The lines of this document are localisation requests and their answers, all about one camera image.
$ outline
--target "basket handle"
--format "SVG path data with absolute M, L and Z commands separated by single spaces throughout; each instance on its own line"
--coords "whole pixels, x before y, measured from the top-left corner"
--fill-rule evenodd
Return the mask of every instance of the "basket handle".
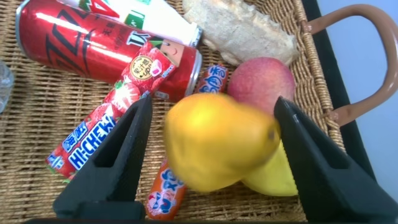
M 303 27 L 306 32 L 316 34 L 349 16 L 363 16 L 376 26 L 386 51 L 388 69 L 382 86 L 375 94 L 360 102 L 342 106 L 329 112 L 328 115 L 340 126 L 354 121 L 359 116 L 379 106 L 398 89 L 398 27 L 384 11 L 367 4 L 354 4 L 314 19 L 304 24 Z

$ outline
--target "plastic bottle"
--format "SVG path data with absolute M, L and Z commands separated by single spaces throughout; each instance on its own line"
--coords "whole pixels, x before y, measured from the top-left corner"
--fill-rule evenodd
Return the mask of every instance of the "plastic bottle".
M 14 86 L 14 75 L 7 65 L 0 61 L 0 113 L 5 109 Z

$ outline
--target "red candy wrapper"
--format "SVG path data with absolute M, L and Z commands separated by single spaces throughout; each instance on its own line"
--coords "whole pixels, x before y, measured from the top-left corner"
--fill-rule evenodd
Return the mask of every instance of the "red candy wrapper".
M 74 175 L 100 146 L 122 115 L 111 103 L 103 103 L 55 148 L 46 163 L 65 177 Z
M 146 42 L 136 57 L 123 70 L 115 88 L 105 97 L 105 103 L 112 103 L 123 113 L 140 98 L 153 94 L 160 84 L 177 67 L 151 41 Z
M 175 69 L 176 66 L 158 48 L 146 42 L 124 69 L 104 103 L 48 156 L 49 168 L 72 179 L 127 109 L 140 98 L 153 94 Z

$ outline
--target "red apple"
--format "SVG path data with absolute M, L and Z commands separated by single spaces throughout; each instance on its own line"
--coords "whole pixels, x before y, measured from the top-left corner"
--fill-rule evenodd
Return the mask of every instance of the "red apple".
M 279 96 L 293 100 L 295 83 L 289 68 L 268 57 L 250 59 L 232 74 L 228 94 L 235 100 L 274 114 Z

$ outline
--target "pear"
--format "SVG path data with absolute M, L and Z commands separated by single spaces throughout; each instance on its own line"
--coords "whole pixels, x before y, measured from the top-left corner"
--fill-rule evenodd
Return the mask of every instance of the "pear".
M 165 119 L 170 168 L 199 192 L 241 180 L 269 160 L 279 141 L 280 128 L 273 116 L 225 94 L 188 96 Z
M 250 189 L 265 195 L 294 196 L 298 194 L 282 141 L 269 161 L 247 175 L 242 182 Z

